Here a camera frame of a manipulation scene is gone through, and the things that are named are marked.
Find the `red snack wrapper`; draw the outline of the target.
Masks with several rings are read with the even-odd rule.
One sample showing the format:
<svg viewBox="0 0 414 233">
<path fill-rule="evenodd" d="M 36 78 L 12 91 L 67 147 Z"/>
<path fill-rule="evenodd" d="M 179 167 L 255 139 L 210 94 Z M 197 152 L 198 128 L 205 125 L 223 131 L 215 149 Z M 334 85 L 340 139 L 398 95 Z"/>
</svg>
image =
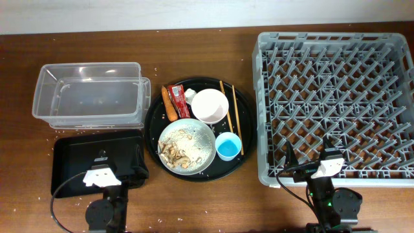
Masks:
<svg viewBox="0 0 414 233">
<path fill-rule="evenodd" d="M 180 118 L 190 118 L 190 112 L 186 103 L 183 85 L 169 85 L 170 99 Z"/>
</svg>

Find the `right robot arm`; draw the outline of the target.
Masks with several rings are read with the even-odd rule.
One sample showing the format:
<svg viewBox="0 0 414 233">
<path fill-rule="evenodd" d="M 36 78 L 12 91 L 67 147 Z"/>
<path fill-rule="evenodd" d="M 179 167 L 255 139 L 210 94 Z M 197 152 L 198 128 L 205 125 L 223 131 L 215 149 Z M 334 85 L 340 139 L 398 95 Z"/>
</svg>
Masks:
<svg viewBox="0 0 414 233">
<path fill-rule="evenodd" d="M 319 157 L 300 164 L 290 142 L 283 173 L 293 174 L 295 183 L 305 182 L 306 199 L 300 199 L 314 213 L 317 223 L 308 223 L 305 232 L 351 232 L 358 224 L 362 196 L 349 188 L 336 188 L 332 177 L 342 170 L 343 153 L 324 137 Z"/>
</svg>

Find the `light blue cup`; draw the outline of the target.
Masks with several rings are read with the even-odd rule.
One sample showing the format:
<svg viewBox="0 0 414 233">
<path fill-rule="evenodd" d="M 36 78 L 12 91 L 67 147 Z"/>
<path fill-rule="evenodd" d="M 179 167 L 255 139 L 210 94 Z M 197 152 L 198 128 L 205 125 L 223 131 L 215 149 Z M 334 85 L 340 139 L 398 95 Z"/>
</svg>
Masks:
<svg viewBox="0 0 414 233">
<path fill-rule="evenodd" d="M 221 133 L 215 140 L 215 149 L 221 160 L 231 161 L 241 152 L 241 139 L 235 133 Z"/>
</svg>

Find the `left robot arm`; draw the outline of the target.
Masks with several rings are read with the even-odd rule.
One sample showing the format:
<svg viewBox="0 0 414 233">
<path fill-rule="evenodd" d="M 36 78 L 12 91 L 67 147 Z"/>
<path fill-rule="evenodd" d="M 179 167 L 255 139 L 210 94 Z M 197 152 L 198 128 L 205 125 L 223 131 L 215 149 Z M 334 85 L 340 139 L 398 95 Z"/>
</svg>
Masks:
<svg viewBox="0 0 414 233">
<path fill-rule="evenodd" d="M 101 189 L 103 197 L 93 201 L 85 211 L 89 232 L 125 232 L 128 191 L 140 188 L 149 178 L 141 147 L 137 144 L 131 153 L 110 159 L 105 151 L 94 160 L 83 182 Z"/>
</svg>

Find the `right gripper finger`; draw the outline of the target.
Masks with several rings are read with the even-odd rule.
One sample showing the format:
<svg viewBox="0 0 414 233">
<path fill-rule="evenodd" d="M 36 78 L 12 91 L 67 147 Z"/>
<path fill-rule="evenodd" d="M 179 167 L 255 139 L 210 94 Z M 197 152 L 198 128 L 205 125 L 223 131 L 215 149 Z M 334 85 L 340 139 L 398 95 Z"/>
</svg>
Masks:
<svg viewBox="0 0 414 233">
<path fill-rule="evenodd" d="M 294 148 L 292 147 L 292 144 L 289 141 L 286 141 L 286 147 L 287 147 L 287 152 L 286 152 L 286 159 L 285 159 L 285 167 L 286 168 L 290 168 L 290 167 L 295 167 L 297 166 L 298 160 L 296 158 L 296 155 L 294 153 Z"/>
<path fill-rule="evenodd" d="M 323 137 L 323 149 L 326 152 L 339 151 L 339 148 L 334 146 L 327 136 Z"/>
</svg>

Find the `white pink bowl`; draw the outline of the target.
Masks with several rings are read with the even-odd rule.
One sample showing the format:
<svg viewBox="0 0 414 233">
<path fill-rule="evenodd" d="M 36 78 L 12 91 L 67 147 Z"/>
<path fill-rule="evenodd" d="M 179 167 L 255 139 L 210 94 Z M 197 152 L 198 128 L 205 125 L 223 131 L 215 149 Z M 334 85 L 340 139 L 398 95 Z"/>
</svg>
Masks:
<svg viewBox="0 0 414 233">
<path fill-rule="evenodd" d="M 199 91 L 191 103 L 191 110 L 201 122 L 216 124 L 226 116 L 224 96 L 216 89 Z"/>
</svg>

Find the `orange carrot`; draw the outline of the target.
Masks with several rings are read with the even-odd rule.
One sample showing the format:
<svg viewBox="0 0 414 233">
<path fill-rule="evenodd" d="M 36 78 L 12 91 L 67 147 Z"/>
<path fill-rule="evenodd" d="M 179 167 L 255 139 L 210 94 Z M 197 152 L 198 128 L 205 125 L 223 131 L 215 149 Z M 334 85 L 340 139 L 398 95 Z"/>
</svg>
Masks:
<svg viewBox="0 0 414 233">
<path fill-rule="evenodd" d="M 164 86 L 162 86 L 161 88 L 161 94 L 162 94 L 162 99 L 164 101 L 164 106 L 165 106 L 166 114 L 167 114 L 169 121 L 170 122 L 176 121 L 178 119 L 177 112 L 175 111 L 175 108 L 169 98 L 169 92 Z"/>
</svg>

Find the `white tissue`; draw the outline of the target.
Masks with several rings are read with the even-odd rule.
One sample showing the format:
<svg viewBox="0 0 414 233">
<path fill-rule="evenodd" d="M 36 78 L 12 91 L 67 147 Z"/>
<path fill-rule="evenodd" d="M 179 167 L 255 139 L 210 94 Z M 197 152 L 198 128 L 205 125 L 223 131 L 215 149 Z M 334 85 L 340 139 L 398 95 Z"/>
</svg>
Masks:
<svg viewBox="0 0 414 233">
<path fill-rule="evenodd" d="M 194 97 L 195 97 L 196 94 L 197 94 L 197 92 L 194 91 L 193 89 L 190 89 L 190 88 L 187 89 L 184 92 L 184 96 L 185 96 L 186 103 L 189 104 L 189 105 L 191 105 L 191 103 L 192 103 L 192 101 L 193 101 L 193 99 L 194 99 Z"/>
</svg>

